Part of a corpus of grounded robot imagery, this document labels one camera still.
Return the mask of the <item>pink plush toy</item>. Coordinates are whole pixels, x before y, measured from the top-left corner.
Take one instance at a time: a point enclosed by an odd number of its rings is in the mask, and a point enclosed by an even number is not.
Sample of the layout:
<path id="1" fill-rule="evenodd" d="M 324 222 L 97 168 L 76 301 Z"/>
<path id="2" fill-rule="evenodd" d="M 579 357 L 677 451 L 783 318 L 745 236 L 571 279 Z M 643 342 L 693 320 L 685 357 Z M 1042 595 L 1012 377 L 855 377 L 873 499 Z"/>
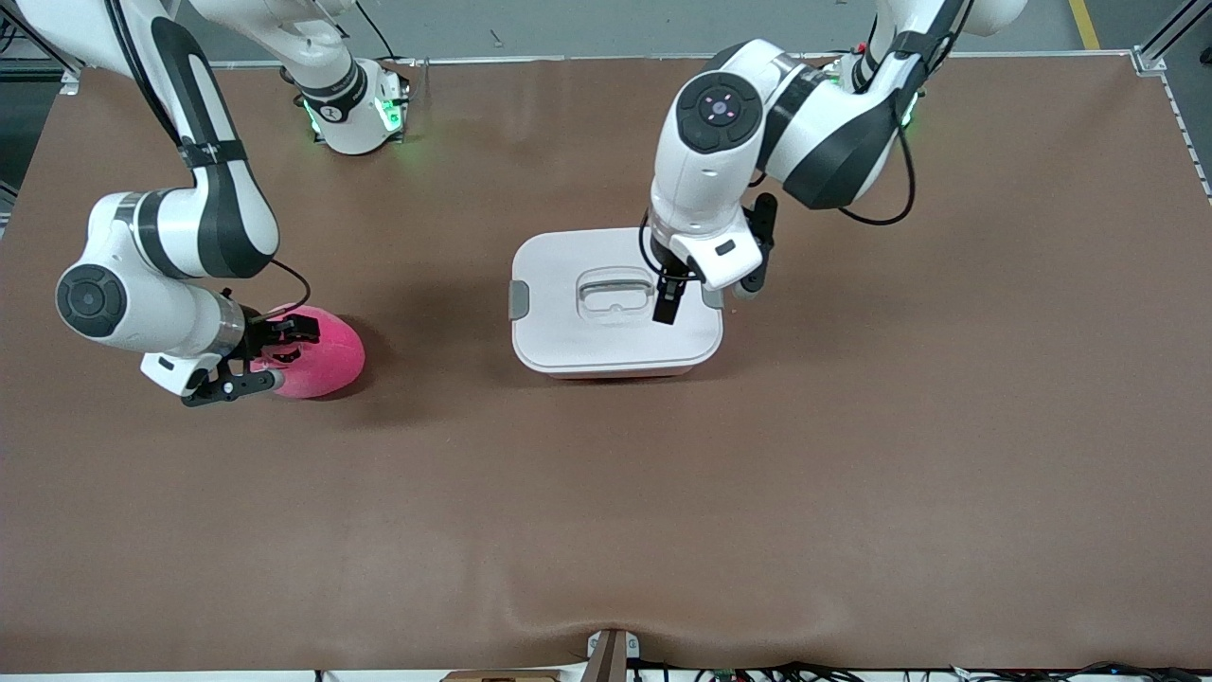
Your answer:
<path id="1" fill-rule="evenodd" d="M 345 319 L 324 308 L 304 305 L 295 308 L 292 314 L 319 319 L 321 340 L 304 344 L 302 357 L 288 368 L 279 369 L 284 385 L 274 388 L 274 392 L 284 399 L 321 399 L 351 386 L 366 363 L 364 340 L 359 333 Z"/>

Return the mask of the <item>grey translucent lid handle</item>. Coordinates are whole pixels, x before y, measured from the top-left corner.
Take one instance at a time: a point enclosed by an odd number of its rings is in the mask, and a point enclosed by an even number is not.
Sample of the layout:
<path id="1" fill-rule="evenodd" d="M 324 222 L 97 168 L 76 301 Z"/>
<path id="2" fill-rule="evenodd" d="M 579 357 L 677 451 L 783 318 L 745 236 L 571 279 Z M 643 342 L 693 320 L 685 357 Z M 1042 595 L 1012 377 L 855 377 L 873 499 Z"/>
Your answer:
<path id="1" fill-rule="evenodd" d="M 587 269 L 576 281 L 576 300 L 584 319 L 642 315 L 653 305 L 654 281 L 639 267 Z"/>

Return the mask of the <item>white plastic box lid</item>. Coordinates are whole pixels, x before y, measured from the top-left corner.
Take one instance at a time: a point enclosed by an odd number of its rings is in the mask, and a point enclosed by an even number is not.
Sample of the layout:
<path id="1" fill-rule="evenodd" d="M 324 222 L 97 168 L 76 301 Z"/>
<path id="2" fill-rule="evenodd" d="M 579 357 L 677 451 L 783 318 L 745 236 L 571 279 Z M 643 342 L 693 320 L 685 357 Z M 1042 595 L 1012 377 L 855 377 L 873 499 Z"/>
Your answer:
<path id="1" fill-rule="evenodd" d="M 724 339 L 724 313 L 705 306 L 702 285 L 686 285 L 675 323 L 654 323 L 654 306 L 642 315 L 584 319 L 576 281 L 587 269 L 639 267 L 638 227 L 543 233 L 528 237 L 511 258 L 511 279 L 528 285 L 528 315 L 511 322 L 519 361 L 558 379 L 668 377 L 708 361 Z"/>

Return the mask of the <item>brown table mat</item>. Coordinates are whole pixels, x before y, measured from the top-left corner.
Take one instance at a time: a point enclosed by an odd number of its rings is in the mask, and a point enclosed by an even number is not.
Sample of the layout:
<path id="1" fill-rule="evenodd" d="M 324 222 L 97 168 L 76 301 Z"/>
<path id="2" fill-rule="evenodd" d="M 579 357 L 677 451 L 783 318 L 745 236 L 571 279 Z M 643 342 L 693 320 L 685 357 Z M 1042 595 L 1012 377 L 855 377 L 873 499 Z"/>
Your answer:
<path id="1" fill-rule="evenodd" d="M 182 406 L 61 323 L 95 200 L 185 170 L 122 78 L 56 97 L 0 239 L 0 674 L 564 663 L 1212 669 L 1212 206 L 1120 57 L 956 58 L 917 205 L 781 200 L 766 288 L 667 382 L 511 353 L 511 256 L 623 227 L 692 61 L 433 65 L 413 137 L 221 74 L 338 399 Z"/>

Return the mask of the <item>aluminium frame with black struts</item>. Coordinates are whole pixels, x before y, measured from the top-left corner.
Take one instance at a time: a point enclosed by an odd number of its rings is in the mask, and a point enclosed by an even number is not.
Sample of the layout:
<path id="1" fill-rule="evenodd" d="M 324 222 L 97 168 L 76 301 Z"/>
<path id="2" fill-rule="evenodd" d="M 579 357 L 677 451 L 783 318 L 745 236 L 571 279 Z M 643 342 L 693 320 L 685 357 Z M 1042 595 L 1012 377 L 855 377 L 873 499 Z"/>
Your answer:
<path id="1" fill-rule="evenodd" d="M 81 70 L 82 61 L 48 42 L 13 2 L 0 1 L 0 84 L 55 84 L 74 96 Z"/>

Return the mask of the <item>small metal bracket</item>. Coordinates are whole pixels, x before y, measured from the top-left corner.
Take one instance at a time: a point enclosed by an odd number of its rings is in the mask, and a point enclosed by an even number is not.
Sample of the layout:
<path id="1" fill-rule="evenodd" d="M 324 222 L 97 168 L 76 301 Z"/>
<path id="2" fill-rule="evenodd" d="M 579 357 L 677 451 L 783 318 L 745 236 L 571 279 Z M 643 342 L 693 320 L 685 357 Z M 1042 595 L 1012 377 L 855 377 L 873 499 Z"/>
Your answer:
<path id="1" fill-rule="evenodd" d="M 618 657 L 624 663 L 641 657 L 636 634 L 621 629 L 601 629 L 587 640 L 587 657 L 602 657 L 604 660 Z"/>

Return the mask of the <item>aluminium frame post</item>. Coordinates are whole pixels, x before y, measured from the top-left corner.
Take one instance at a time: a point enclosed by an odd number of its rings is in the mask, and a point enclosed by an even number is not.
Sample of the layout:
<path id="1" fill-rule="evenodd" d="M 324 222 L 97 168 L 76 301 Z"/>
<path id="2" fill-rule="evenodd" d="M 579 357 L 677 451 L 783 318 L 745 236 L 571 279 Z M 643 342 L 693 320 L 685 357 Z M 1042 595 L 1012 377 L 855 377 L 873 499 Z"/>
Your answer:
<path id="1" fill-rule="evenodd" d="M 1151 31 L 1140 45 L 1134 45 L 1131 50 L 1132 65 L 1134 73 L 1140 78 L 1156 78 L 1164 74 L 1167 65 L 1165 55 L 1174 44 L 1197 25 L 1204 18 L 1212 15 L 1212 0 L 1179 0 L 1179 5 L 1170 17 Z"/>

